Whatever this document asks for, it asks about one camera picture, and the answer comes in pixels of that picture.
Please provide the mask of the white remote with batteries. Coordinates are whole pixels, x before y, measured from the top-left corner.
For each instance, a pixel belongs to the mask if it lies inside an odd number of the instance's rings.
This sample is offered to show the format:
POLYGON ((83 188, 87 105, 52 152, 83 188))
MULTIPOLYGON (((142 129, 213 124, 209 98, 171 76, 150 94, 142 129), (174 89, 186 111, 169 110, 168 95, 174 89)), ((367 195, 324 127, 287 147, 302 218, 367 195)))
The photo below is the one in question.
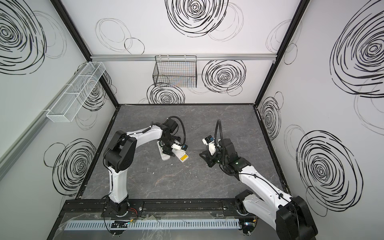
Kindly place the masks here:
POLYGON ((173 153, 182 163, 189 159, 185 151, 173 149, 173 153))

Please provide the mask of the yellow battery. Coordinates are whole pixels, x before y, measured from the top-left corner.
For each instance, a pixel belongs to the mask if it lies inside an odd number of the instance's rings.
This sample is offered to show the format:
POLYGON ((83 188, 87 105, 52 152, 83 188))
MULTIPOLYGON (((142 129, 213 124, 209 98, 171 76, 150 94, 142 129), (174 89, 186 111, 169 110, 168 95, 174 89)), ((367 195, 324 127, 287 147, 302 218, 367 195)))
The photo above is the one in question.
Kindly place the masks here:
POLYGON ((180 161, 182 163, 184 163, 187 159, 189 158, 189 156, 187 154, 184 154, 181 158, 180 158, 180 161))

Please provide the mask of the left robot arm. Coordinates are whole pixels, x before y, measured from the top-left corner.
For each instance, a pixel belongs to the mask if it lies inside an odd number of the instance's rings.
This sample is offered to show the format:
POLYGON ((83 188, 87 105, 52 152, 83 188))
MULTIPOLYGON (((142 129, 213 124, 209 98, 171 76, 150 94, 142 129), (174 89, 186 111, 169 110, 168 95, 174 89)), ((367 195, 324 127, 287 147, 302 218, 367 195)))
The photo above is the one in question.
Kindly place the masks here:
POLYGON ((137 147, 157 141, 162 160, 169 160, 175 155, 175 147, 185 146, 186 136, 177 137, 176 132, 184 124, 179 117, 170 116, 164 123, 154 123, 149 127, 133 131, 117 131, 104 152, 105 168, 110 173, 110 193, 106 201, 119 217, 130 211, 127 191, 127 169, 133 163, 137 147))

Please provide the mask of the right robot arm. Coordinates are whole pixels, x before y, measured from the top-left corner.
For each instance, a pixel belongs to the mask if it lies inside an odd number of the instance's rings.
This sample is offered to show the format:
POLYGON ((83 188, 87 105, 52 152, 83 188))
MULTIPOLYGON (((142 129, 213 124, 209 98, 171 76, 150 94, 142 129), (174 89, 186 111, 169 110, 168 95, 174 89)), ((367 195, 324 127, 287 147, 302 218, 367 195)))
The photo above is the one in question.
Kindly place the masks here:
POLYGON ((245 158, 239 157, 230 139, 202 140, 207 147, 200 153, 209 167, 221 165, 223 171, 250 189, 236 196, 241 215, 253 214, 270 225, 281 240, 313 240, 319 233, 307 202, 283 192, 264 178, 245 158))

